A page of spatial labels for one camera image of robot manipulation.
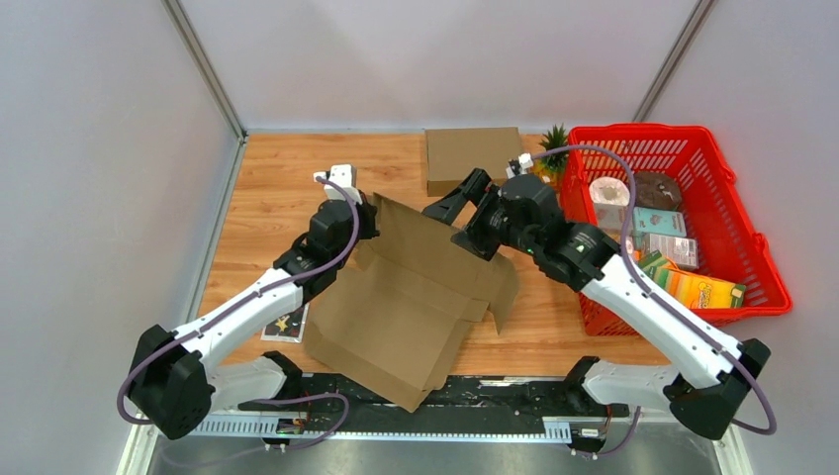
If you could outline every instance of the pineapple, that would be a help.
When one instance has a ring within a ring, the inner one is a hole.
[[[557,148],[568,144],[568,133],[565,131],[565,124],[549,130],[547,134],[542,136],[542,142],[539,143],[546,150]],[[558,186],[562,181],[562,174],[565,172],[565,165],[568,162],[568,152],[554,153],[539,160],[535,165],[533,172],[541,177],[547,177],[548,182],[554,186]]]

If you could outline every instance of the brown round object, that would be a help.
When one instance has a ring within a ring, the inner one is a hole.
[[[674,211],[682,204],[682,191],[676,180],[654,171],[635,173],[635,204],[653,210]]]

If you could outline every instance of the closed cardboard box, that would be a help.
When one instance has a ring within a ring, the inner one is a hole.
[[[516,127],[425,131],[426,192],[445,196],[474,168],[487,170],[497,183],[507,181],[507,165],[522,153]]]
[[[485,261],[453,244],[456,232],[374,195],[379,237],[355,251],[310,309],[303,344],[314,359],[414,411],[445,383],[463,338],[486,311],[497,330],[518,278],[497,254]]]

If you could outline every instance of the white paper roll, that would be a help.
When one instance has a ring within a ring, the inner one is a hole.
[[[610,176],[602,176],[589,185],[589,194],[595,203],[605,205],[629,205],[629,188],[622,181]]]

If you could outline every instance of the teal box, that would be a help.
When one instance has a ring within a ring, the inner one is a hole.
[[[685,217],[678,211],[651,210],[649,208],[635,208],[632,212],[635,229],[635,245],[643,245],[644,236],[650,233],[676,238],[686,238],[688,231],[685,227]]]

